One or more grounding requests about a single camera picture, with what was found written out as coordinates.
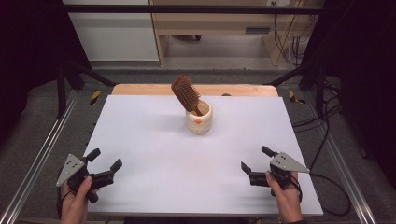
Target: table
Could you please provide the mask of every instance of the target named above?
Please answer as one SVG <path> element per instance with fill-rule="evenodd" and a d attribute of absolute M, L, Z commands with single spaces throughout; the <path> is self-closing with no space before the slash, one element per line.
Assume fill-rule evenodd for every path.
<path fill-rule="evenodd" d="M 123 166 L 115 183 L 101 189 L 98 203 L 90 204 L 89 212 L 196 217 L 278 214 L 270 189 L 250 186 L 240 162 L 253 171 L 269 170 L 270 158 L 261 153 L 266 145 L 304 164 L 282 98 L 267 86 L 195 87 L 214 108 L 212 129 L 203 135 L 185 127 L 184 108 L 170 85 L 115 87 L 86 153 L 97 147 L 102 151 L 89 165 L 92 173 L 103 172 L 119 157 Z M 232 96 L 220 96 L 223 93 Z M 309 175 L 299 177 L 303 214 L 322 215 Z"/>

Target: white cup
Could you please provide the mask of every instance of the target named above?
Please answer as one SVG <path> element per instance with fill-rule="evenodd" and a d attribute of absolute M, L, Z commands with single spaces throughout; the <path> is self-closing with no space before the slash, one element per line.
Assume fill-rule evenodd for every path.
<path fill-rule="evenodd" d="M 209 103 L 201 100 L 198 102 L 198 109 L 202 116 L 197 116 L 195 111 L 186 111 L 186 125 L 193 133 L 202 134 L 212 126 L 213 109 Z"/>

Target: brush bristles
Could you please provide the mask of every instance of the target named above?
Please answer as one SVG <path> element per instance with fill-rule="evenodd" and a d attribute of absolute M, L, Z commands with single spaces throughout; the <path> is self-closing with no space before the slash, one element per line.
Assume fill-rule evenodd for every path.
<path fill-rule="evenodd" d="M 172 83 L 172 91 L 184 108 L 191 112 L 198 106 L 200 94 L 186 76 L 179 76 Z"/>

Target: cabinet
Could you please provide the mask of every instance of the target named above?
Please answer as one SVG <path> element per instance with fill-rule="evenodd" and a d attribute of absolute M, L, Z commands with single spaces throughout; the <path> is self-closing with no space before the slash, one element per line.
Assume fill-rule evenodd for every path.
<path fill-rule="evenodd" d="M 147 0 L 64 0 L 64 4 L 148 5 Z M 69 13 L 82 47 L 94 61 L 158 61 L 148 13 Z"/>
<path fill-rule="evenodd" d="M 199 6 L 267 6 L 267 0 L 150 0 L 151 5 Z M 290 7 L 321 6 L 320 0 L 291 0 Z M 286 50 L 291 36 L 309 36 L 315 22 L 308 15 L 256 15 L 256 14 L 152 14 L 160 63 L 167 48 L 169 35 L 261 35 L 273 65 L 279 65 L 281 50 Z"/>

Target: desk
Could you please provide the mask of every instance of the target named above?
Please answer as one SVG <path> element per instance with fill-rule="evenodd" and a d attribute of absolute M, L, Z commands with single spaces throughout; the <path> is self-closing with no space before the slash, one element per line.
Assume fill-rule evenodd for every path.
<path fill-rule="evenodd" d="M 184 108 L 170 85 L 115 87 L 86 153 L 96 147 L 102 151 L 89 165 L 92 173 L 103 172 L 119 157 L 123 166 L 115 183 L 101 189 L 98 203 L 90 204 L 89 212 L 109 216 L 278 214 L 270 189 L 250 186 L 240 162 L 253 171 L 269 170 L 270 158 L 261 153 L 261 146 L 268 146 L 304 163 L 282 98 L 276 97 L 275 88 L 266 86 L 195 87 L 214 108 L 213 126 L 203 135 L 188 131 Z M 235 96 L 249 91 L 255 96 Z M 220 96 L 225 92 L 233 96 Z M 299 177 L 303 214 L 322 215 L 309 175 Z"/>

